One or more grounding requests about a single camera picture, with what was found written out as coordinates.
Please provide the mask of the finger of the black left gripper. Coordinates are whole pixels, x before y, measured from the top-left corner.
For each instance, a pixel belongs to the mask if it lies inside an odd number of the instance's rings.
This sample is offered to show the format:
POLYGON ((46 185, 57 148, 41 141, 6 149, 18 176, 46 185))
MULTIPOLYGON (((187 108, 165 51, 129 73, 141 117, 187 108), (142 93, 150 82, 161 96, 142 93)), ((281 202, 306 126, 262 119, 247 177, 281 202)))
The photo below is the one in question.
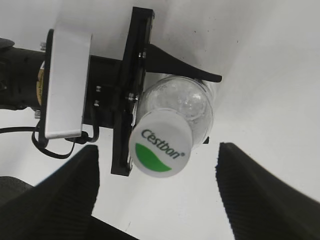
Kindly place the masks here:
POLYGON ((210 141, 210 137, 208 136, 208 137, 204 140, 203 144, 208 144, 209 141, 210 141))

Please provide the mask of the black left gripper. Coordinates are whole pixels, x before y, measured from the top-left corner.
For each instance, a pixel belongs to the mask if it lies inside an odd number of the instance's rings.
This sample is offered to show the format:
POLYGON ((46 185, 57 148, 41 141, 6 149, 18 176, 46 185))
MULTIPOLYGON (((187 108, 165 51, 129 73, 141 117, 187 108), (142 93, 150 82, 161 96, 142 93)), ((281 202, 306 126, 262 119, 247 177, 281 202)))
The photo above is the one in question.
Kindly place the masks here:
POLYGON ((132 169, 129 138, 136 106, 143 91, 146 71, 220 83, 222 76, 206 72, 149 44, 155 14, 152 9, 133 7, 123 58, 91 55, 84 123, 113 130, 111 174, 128 176, 132 169))

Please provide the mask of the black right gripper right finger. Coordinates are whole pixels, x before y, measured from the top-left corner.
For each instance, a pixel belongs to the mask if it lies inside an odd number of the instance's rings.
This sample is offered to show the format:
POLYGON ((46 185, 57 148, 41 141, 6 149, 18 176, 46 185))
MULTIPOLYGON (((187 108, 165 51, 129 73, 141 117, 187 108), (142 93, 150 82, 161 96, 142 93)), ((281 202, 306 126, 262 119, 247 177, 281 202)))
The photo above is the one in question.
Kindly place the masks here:
POLYGON ((320 203, 271 174, 234 143, 220 143, 215 170, 236 240, 320 238, 320 203))

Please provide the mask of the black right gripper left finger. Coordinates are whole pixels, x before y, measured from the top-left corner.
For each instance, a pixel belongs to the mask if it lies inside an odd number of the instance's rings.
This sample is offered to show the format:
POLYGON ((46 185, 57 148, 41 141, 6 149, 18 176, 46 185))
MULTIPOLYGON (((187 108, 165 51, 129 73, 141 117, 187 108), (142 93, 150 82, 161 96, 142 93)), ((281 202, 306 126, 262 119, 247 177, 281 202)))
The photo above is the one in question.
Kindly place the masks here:
POLYGON ((132 240, 92 215, 100 187, 99 150, 86 145, 32 186, 0 178, 2 240, 132 240))

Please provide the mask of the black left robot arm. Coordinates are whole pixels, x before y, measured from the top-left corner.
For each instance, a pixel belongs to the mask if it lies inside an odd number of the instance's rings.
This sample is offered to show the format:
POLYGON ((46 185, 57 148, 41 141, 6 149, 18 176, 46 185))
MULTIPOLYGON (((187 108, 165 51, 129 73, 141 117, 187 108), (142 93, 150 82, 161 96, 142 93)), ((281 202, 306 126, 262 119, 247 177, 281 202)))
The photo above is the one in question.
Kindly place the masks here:
MULTIPOLYGON (((122 60, 92 55, 89 58, 84 123, 113 129, 113 175, 128 176, 128 143, 132 131, 134 98, 143 90, 146 73, 174 74, 219 83, 222 77, 193 67, 150 43, 152 9, 134 7, 122 60)), ((48 116, 50 48, 44 52, 16 48, 13 41, 0 41, 0 107, 5 110, 32 108, 40 118, 48 116)))

